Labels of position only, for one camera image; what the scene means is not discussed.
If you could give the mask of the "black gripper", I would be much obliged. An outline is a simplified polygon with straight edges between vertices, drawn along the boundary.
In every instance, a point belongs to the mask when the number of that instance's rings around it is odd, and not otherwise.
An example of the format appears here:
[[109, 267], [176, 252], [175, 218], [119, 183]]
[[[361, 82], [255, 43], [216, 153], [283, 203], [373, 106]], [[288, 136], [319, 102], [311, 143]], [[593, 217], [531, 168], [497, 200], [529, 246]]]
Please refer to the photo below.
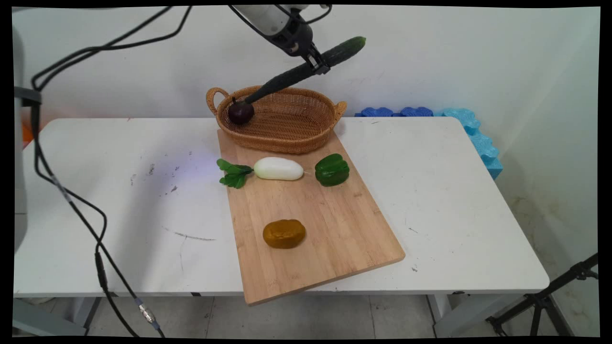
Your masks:
[[313, 31], [299, 12], [281, 12], [278, 31], [273, 34], [273, 45], [288, 56], [300, 56], [315, 75], [324, 75], [330, 66], [313, 43]]

